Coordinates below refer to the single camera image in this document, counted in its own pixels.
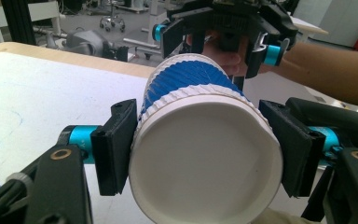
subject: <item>black cable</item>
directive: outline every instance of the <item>black cable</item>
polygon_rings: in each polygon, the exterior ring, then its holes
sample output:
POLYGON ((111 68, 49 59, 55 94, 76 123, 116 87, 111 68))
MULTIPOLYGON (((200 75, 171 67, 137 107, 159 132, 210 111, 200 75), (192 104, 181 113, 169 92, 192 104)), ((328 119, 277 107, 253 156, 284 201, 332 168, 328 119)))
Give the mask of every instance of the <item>black cable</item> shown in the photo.
POLYGON ((0 216, 6 212, 9 206, 18 199, 26 190, 23 183, 15 181, 13 186, 0 198, 0 216))

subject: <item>white cup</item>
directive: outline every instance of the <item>white cup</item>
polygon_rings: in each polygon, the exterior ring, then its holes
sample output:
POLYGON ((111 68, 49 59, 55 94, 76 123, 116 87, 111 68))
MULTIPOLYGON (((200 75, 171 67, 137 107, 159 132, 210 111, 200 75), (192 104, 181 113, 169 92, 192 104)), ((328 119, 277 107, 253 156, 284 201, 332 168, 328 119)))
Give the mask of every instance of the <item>white cup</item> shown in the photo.
POLYGON ((149 78, 131 150, 135 201, 156 223, 248 223, 274 198, 282 154, 266 119, 211 59, 149 78))

